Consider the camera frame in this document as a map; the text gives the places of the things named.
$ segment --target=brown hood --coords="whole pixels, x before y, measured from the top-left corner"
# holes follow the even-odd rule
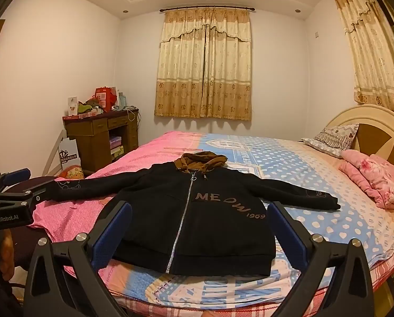
[[[189,173],[190,170],[200,170],[202,173],[215,167],[222,167],[228,158],[225,155],[216,155],[211,151],[202,151],[195,154],[185,153],[174,161],[178,170]]]

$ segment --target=wooden desk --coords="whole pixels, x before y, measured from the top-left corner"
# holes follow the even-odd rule
[[[77,141],[82,169],[88,174],[112,163],[110,136],[120,136],[124,154],[138,148],[137,110],[112,111],[84,119],[65,120],[69,139]]]

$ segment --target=human hand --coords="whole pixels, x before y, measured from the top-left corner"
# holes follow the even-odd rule
[[[3,240],[1,243],[1,260],[0,270],[5,281],[9,281],[14,276],[14,245],[12,243],[12,235],[9,229],[3,231]]]

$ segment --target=wooden headboard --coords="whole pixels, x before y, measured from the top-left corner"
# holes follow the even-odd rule
[[[332,119],[327,127],[359,123],[352,148],[376,154],[394,165],[394,112],[376,105],[359,105]]]

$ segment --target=mattress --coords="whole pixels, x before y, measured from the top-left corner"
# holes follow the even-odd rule
[[[328,192],[339,200],[336,212],[286,208],[313,233],[326,240],[347,243],[358,238],[365,249],[374,288],[394,270],[394,211],[379,209],[336,167],[339,160],[300,142],[252,136],[170,132],[128,153],[92,177],[136,171],[154,163],[172,161],[184,152],[213,151],[228,157],[229,168],[253,173],[261,178],[282,180],[307,189]],[[52,241],[71,240],[88,232],[98,212],[110,198],[87,202],[38,205],[34,226],[44,227]],[[79,230],[76,219],[86,219],[89,230]],[[49,227],[46,220],[57,218]],[[150,316],[200,315],[204,310],[223,310],[223,315],[270,316],[298,279],[279,243],[271,275],[186,277],[139,268],[112,260],[99,271],[117,302],[135,312]],[[327,269],[306,315],[314,314],[332,278]]]

